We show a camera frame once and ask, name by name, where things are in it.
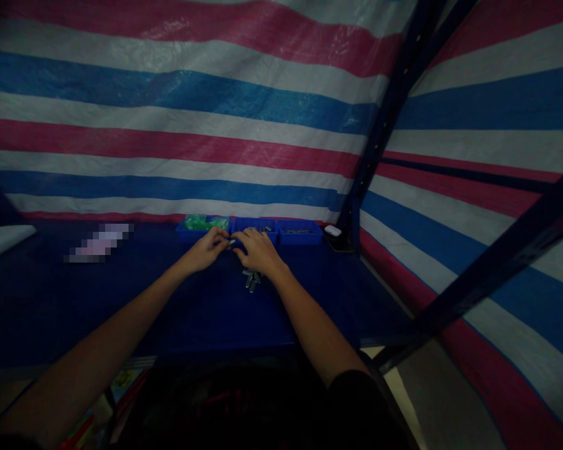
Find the person's left hand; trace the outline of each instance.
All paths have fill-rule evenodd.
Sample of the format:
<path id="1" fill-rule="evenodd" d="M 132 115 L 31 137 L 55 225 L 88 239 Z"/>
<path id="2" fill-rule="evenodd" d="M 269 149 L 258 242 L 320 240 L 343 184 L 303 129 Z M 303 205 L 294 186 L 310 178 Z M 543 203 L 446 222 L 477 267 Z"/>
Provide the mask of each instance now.
<path id="1" fill-rule="evenodd" d="M 222 228 L 212 227 L 187 253 L 175 263 L 184 275 L 200 272 L 215 262 L 217 256 L 229 246 L 230 235 Z"/>

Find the person's right hand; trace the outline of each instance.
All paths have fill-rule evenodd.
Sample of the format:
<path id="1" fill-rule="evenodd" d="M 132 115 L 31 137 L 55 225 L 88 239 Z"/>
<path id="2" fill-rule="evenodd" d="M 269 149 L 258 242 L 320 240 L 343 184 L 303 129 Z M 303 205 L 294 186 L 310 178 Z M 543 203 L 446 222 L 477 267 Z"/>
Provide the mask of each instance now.
<path id="1" fill-rule="evenodd" d="M 240 258 L 244 267 L 261 272 L 269 278 L 276 272 L 288 268 L 275 251 L 275 247 L 267 233 L 246 229 L 244 232 L 232 234 L 231 238 L 239 240 L 246 247 L 246 251 L 248 251 L 248 254 L 246 254 L 239 248 L 233 250 Z"/>

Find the forearm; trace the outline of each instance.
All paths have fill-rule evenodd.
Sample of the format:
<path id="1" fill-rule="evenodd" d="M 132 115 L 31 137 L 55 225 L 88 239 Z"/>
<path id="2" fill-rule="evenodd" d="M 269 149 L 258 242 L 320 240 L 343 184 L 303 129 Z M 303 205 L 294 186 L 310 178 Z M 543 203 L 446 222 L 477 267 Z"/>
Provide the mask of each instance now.
<path id="1" fill-rule="evenodd" d="M 55 448 L 131 356 L 187 277 L 173 266 L 53 365 L 0 421 L 0 433 Z"/>
<path id="2" fill-rule="evenodd" d="M 368 374 L 363 361 L 287 266 L 272 274 L 271 281 L 280 294 L 307 358 L 326 386 L 349 370 Z"/>

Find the green object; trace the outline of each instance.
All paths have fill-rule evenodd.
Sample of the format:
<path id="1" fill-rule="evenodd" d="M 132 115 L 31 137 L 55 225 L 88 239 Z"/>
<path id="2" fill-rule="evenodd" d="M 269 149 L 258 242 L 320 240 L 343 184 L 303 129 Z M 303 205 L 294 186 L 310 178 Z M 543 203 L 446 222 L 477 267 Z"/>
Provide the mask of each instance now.
<path id="1" fill-rule="evenodd" d="M 219 216 L 200 216 L 199 214 L 190 214 L 186 216 L 183 223 L 186 229 L 207 231 L 214 226 L 227 229 L 230 224 L 230 218 Z"/>

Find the blue table surface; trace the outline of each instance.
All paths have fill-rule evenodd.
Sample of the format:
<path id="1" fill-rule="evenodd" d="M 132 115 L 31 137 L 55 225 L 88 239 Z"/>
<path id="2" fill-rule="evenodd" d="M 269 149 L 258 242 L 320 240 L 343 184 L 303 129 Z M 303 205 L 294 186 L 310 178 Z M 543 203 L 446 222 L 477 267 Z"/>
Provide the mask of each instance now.
<path id="1" fill-rule="evenodd" d="M 49 364 L 157 279 L 190 247 L 174 224 L 135 224 L 106 262 L 65 264 L 69 248 L 98 222 L 29 222 L 38 229 L 0 255 L 0 369 Z M 353 254 L 319 246 L 279 247 L 280 256 L 354 346 L 404 343 L 412 323 Z M 224 252 L 187 279 L 134 356 L 185 363 L 291 349 L 296 336 L 271 283 L 255 293 Z"/>

